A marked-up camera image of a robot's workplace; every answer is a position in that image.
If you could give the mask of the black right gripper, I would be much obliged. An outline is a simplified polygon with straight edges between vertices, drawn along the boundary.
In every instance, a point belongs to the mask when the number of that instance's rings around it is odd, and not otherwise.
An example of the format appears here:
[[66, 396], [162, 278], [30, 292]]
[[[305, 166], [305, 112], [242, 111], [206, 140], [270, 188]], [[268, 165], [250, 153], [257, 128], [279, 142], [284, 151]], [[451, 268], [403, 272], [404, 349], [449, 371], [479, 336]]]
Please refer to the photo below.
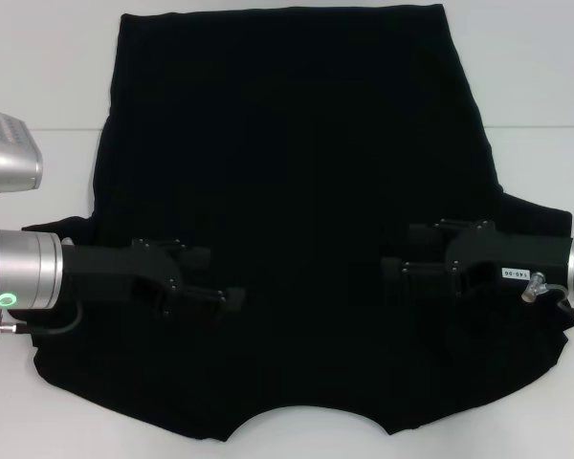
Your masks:
[[480, 289], [525, 289], [529, 282], [567, 285], [570, 237], [526, 235], [496, 229], [492, 221], [460, 229], [458, 220], [410, 224], [411, 247], [446, 248], [446, 264], [381, 259], [384, 300], [402, 306], [448, 300]]

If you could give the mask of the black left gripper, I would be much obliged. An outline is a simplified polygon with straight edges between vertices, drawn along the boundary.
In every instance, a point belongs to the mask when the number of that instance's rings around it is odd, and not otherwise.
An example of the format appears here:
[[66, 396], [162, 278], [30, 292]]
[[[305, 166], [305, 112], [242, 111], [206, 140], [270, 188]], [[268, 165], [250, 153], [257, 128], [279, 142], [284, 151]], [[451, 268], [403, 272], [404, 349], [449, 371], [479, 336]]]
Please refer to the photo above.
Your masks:
[[210, 273], [211, 250], [179, 245], [171, 254], [162, 246], [135, 239], [127, 247], [61, 246], [63, 276], [60, 304], [125, 304], [135, 295], [164, 306], [169, 317], [220, 318], [238, 314], [247, 290], [213, 290], [184, 284], [183, 278]]

